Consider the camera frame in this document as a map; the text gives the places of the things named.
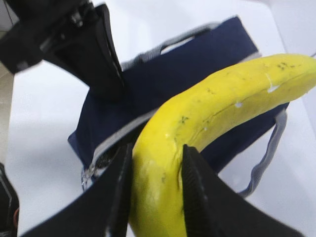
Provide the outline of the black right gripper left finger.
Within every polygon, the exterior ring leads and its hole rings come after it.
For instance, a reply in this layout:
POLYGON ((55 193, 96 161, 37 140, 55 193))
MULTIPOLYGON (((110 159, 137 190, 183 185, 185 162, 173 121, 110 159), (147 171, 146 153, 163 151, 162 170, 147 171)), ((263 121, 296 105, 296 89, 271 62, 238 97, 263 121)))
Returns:
POLYGON ((107 169, 81 196, 24 236, 126 236, 131 200, 132 149, 131 143, 121 146, 107 169))

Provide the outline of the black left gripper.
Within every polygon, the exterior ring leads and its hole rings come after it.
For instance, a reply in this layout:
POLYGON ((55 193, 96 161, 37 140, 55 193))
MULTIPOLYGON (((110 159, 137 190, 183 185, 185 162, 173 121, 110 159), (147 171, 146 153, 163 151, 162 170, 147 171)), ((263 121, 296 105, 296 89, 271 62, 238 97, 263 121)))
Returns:
POLYGON ((0 61, 13 74, 45 60, 71 73, 104 101, 124 94, 109 10, 89 0, 10 0, 19 21, 0 40, 0 61))

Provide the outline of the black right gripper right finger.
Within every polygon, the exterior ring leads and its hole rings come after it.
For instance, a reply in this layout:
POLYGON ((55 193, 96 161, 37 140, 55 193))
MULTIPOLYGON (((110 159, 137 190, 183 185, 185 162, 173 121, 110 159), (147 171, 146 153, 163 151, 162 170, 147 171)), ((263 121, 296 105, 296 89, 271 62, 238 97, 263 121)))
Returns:
POLYGON ((189 237, 301 237, 226 185, 195 147, 183 146, 183 204, 189 237))

